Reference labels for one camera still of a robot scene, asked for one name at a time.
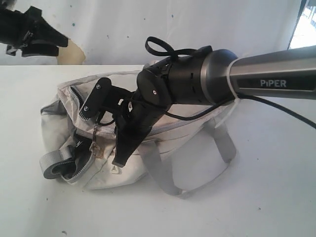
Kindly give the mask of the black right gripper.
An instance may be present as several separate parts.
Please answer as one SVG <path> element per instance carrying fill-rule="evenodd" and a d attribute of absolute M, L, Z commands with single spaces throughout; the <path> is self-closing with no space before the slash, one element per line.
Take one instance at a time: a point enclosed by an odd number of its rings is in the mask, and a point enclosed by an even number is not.
<path fill-rule="evenodd" d="M 155 105 L 142 97 L 124 100 L 119 115 L 115 117 L 116 151 L 112 164 L 124 167 L 153 125 L 169 109 L 169 104 Z"/>

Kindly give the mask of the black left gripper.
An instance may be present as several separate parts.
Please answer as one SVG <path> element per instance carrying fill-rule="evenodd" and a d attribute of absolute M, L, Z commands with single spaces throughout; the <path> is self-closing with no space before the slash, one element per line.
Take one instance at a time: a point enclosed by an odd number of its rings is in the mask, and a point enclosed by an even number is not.
<path fill-rule="evenodd" d="M 46 43 L 34 43 L 36 34 L 37 39 Z M 42 18 L 41 9 L 30 6 L 22 13 L 9 10 L 4 4 L 0 6 L 0 42 L 6 45 L 6 54 L 16 54 L 21 50 L 22 57 L 57 57 L 58 47 L 67 47 L 68 41 Z"/>

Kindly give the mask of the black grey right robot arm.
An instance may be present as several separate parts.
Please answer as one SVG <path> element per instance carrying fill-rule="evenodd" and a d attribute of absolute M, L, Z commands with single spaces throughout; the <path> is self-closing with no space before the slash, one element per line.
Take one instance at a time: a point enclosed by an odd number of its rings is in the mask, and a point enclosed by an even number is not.
<path fill-rule="evenodd" d="M 174 104 L 208 105 L 265 97 L 315 99 L 316 49 L 313 46 L 239 58 L 226 49 L 197 53 L 165 52 L 164 59 L 137 75 L 137 89 L 116 119 L 113 164 L 124 167 L 154 124 Z"/>

